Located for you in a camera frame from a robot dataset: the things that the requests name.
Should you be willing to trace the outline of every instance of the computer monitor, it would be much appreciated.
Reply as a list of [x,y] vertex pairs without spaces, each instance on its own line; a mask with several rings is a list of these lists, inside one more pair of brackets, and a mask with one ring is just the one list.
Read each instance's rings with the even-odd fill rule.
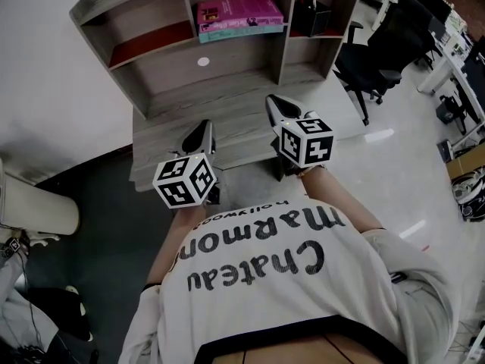
[[418,0],[441,23],[448,19],[452,8],[444,0]]
[[485,38],[482,36],[471,48],[462,67],[467,81],[477,96],[480,106],[485,110]]

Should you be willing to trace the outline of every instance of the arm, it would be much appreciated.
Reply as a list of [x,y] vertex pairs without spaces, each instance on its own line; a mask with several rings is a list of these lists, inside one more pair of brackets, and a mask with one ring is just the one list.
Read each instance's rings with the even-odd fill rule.
[[[158,252],[147,279],[148,284],[160,284],[170,270],[175,255],[185,236],[205,218],[203,206],[181,208],[176,213],[170,230]],[[159,287],[150,287],[142,292],[138,309],[131,321],[124,340],[119,364],[156,362],[161,364],[158,352],[158,322],[163,316],[159,303]]]
[[192,230],[192,228],[204,219],[205,209],[203,206],[193,206],[178,210],[172,221],[167,237],[150,269],[149,277],[146,282],[147,284],[160,284],[161,281],[163,281],[174,262],[174,257],[177,254],[183,239],[185,239],[185,236]]
[[312,199],[335,206],[352,222],[357,231],[364,233],[382,228],[382,224],[325,168],[315,167],[302,176],[306,193]]

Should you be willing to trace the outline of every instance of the dark gray carpet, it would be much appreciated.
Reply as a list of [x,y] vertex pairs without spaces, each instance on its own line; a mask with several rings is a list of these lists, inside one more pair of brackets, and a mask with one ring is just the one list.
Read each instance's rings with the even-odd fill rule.
[[27,264],[32,287],[77,287],[93,343],[64,336],[81,363],[99,350],[101,364],[116,363],[139,294],[172,220],[158,194],[137,193],[128,181],[131,153],[91,161],[39,187],[73,198],[81,225],[73,236],[35,246]]

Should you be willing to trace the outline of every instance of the chair armrest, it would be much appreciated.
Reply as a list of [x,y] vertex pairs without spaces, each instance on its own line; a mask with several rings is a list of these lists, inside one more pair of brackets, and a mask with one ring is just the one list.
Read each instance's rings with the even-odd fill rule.
[[347,43],[354,42],[354,32],[356,28],[364,28],[364,26],[362,26],[360,23],[356,21],[351,21],[349,26],[349,34],[347,36]]
[[396,85],[402,79],[401,73],[395,70],[379,70],[379,73],[387,81],[389,85]]

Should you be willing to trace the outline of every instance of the black office chair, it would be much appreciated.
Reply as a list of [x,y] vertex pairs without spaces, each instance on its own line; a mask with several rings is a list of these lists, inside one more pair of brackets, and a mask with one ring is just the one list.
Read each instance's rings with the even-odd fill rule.
[[355,28],[352,22],[347,43],[342,45],[335,62],[335,74],[347,83],[346,91],[354,91],[369,124],[362,92],[382,103],[386,91],[401,81],[401,72],[408,64],[421,58],[434,46],[428,31],[433,15],[416,0],[399,0],[390,6],[383,23],[369,38],[368,45],[353,44]]
[[465,64],[468,61],[474,61],[475,59],[478,58],[478,55],[482,54],[483,57],[485,57],[485,36],[481,36],[478,42],[475,42],[472,47],[470,52],[468,53],[468,57],[465,59]]

